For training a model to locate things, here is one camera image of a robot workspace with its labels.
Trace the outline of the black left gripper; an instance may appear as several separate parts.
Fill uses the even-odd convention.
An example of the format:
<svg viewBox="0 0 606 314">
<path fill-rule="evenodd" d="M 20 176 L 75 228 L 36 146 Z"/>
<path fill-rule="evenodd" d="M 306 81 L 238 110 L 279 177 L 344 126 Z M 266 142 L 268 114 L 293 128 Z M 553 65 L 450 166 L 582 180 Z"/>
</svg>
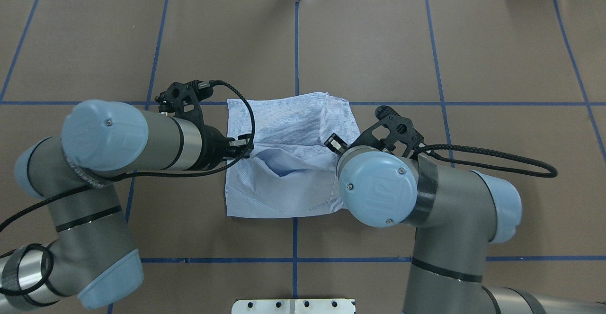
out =
<svg viewBox="0 0 606 314">
<path fill-rule="evenodd" d="M 248 158 L 251 154 L 251 133 L 238 137 L 226 137 L 217 128 L 203 126 L 202 148 L 198 159 L 199 170 L 212 170 L 222 161 L 238 157 Z"/>
</svg>

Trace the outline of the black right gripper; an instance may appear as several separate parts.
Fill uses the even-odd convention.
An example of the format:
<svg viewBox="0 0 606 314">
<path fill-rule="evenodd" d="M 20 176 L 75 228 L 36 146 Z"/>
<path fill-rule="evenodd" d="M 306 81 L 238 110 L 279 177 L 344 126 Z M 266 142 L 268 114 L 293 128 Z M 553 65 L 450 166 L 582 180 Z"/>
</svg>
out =
<svg viewBox="0 0 606 314">
<path fill-rule="evenodd" d="M 324 142 L 324 145 L 337 156 L 343 156 L 350 145 L 336 133 L 332 133 Z"/>
</svg>

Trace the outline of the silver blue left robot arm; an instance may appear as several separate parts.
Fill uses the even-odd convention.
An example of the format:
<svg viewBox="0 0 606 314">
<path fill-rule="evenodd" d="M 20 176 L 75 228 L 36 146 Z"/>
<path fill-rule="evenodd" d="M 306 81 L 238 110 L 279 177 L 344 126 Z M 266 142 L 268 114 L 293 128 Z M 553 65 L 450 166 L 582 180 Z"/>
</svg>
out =
<svg viewBox="0 0 606 314">
<path fill-rule="evenodd" d="M 175 116 L 122 102 L 87 100 L 66 117 L 60 135 L 23 152 L 19 186 L 39 202 L 2 229 L 47 207 L 58 238 L 1 257 L 1 312 L 19 314 L 76 296 L 91 310 L 111 305 L 143 283 L 143 264 L 115 183 L 137 177 L 188 178 L 219 172 L 247 157 L 251 133 L 225 137 L 204 124 L 199 105 Z"/>
</svg>

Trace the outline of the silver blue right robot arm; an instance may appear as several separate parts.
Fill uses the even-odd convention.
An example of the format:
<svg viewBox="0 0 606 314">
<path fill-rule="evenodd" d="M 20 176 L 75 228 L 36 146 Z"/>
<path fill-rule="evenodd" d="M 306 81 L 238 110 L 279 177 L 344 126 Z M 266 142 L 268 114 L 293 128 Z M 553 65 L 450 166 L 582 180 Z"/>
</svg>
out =
<svg viewBox="0 0 606 314">
<path fill-rule="evenodd" d="M 371 227 L 416 228 L 403 314 L 603 314 L 604 302 L 543 296 L 483 285 L 487 249 L 509 240 L 521 222 L 515 187 L 478 171 L 396 157 L 372 146 L 348 146 L 336 134 L 325 145 L 339 156 L 339 193 Z"/>
</svg>

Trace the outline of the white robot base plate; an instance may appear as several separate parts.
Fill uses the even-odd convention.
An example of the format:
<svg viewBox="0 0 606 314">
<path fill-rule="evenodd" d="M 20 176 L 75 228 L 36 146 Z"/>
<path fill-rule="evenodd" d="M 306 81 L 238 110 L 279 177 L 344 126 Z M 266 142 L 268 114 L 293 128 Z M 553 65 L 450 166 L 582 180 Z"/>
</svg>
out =
<svg viewBox="0 0 606 314">
<path fill-rule="evenodd" d="M 355 314 L 354 299 L 243 299 L 232 305 L 232 314 Z"/>
</svg>

